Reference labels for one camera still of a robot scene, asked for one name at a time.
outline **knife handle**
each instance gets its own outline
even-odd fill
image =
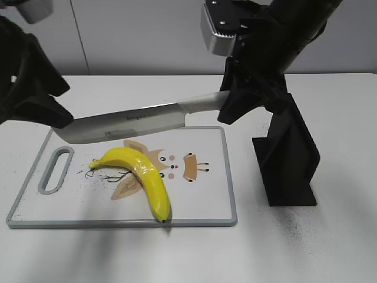
[[[217,93],[208,93],[201,96],[194,96],[179,100],[177,103],[186,113],[204,112],[220,110],[224,105],[229,90],[219,91]]]

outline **cartoon print on cutting board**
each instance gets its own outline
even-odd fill
[[[125,140],[124,141],[125,147],[130,147],[132,149],[136,149],[139,152],[142,152],[144,155],[148,156],[149,159],[152,161],[153,165],[160,171],[160,176],[162,178],[169,178],[174,179],[175,172],[179,172],[180,168],[178,165],[174,164],[176,157],[174,155],[170,155],[165,157],[161,152],[163,149],[157,149],[149,151],[149,149],[142,143],[134,140]],[[209,165],[208,162],[197,163],[197,157],[195,154],[189,153],[183,157],[184,161],[184,172],[183,178],[188,182],[193,182],[197,179],[198,171],[201,172],[208,172],[210,169],[208,168],[199,168],[202,165]],[[171,169],[171,173],[167,174],[167,169]],[[113,200],[126,198],[127,196],[131,196],[141,190],[143,187],[138,179],[133,175],[130,174],[129,177],[126,177],[122,182],[120,182],[115,190],[113,196],[111,197]]]

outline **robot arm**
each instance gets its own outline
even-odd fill
[[[0,1],[16,5],[28,22],[52,11],[51,0]],[[218,120],[232,124],[259,106],[281,114],[292,105],[283,74],[323,32],[341,2],[273,0],[267,6],[245,0],[206,0],[201,19],[206,45],[212,53],[227,56],[221,90],[230,94]],[[70,124],[72,115],[52,97],[69,86],[38,40],[1,16],[0,39],[0,123],[25,120],[56,128]]]

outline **banana tip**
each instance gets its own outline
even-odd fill
[[[101,162],[99,160],[93,161],[89,164],[90,169],[96,169],[101,166]]]

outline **knife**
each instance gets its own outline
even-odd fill
[[[176,103],[85,117],[53,130],[67,143],[99,143],[158,133],[184,127],[186,114],[220,110],[228,95],[229,91],[219,91]]]

